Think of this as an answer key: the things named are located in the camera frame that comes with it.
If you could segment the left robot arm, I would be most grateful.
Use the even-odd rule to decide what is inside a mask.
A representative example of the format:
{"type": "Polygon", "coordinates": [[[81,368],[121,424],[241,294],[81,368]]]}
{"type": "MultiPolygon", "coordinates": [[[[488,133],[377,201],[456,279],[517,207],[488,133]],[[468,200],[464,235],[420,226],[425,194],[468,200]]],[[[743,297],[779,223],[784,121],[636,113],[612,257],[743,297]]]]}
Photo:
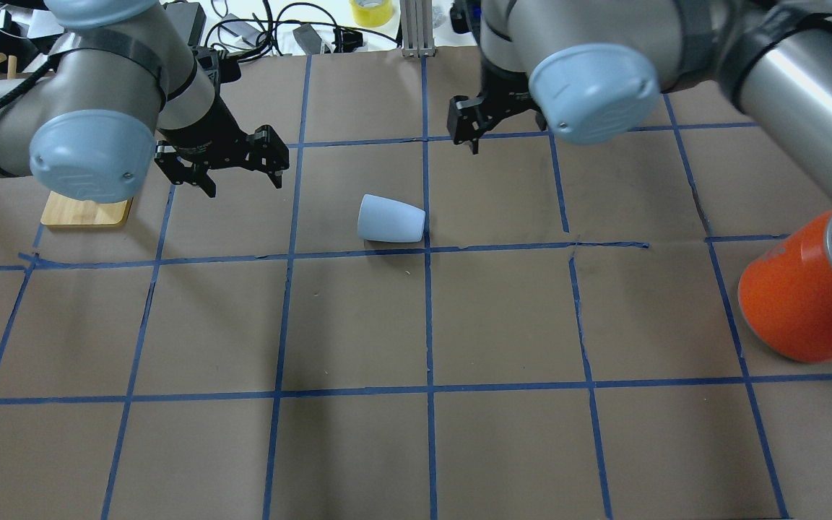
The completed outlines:
{"type": "Polygon", "coordinates": [[[158,1],[44,6],[65,32],[27,78],[0,79],[0,178],[99,204],[138,194],[151,165],[210,197],[212,169],[281,187],[287,145],[268,125],[242,131],[158,1]]]}

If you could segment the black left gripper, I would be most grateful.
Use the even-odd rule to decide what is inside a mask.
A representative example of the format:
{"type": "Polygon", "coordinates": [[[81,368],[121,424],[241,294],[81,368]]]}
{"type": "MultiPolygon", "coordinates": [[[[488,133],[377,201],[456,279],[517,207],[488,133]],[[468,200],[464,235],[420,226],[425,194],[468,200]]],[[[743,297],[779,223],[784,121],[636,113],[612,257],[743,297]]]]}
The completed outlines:
{"type": "Polygon", "coordinates": [[[153,162],[171,184],[200,188],[217,197],[211,169],[241,167],[267,175],[277,190],[290,168],[290,149],[274,127],[261,125],[254,133],[242,131],[218,93],[208,111],[187,127],[160,129],[165,144],[156,146],[153,162]]]}

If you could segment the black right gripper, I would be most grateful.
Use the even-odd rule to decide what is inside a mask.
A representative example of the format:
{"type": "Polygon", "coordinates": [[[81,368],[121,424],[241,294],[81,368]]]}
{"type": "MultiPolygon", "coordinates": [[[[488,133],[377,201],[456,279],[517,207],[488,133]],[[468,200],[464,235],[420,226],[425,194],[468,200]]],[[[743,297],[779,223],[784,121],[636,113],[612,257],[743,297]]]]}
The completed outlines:
{"type": "Polygon", "coordinates": [[[455,145],[466,144],[478,155],[481,138],[501,122],[526,112],[535,122],[544,122],[538,104],[529,92],[524,72],[502,69],[481,55],[481,91],[476,97],[453,96],[448,104],[448,134],[455,145]]]}

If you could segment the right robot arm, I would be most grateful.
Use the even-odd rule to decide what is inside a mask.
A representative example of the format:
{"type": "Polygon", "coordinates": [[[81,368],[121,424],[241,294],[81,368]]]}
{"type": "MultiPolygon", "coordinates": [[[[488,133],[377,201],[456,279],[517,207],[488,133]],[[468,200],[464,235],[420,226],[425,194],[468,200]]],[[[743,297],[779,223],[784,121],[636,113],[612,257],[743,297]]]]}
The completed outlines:
{"type": "Polygon", "coordinates": [[[571,144],[643,123],[663,93],[713,80],[832,200],[832,2],[456,1],[481,91],[449,103],[455,144],[535,111],[571,144]]]}

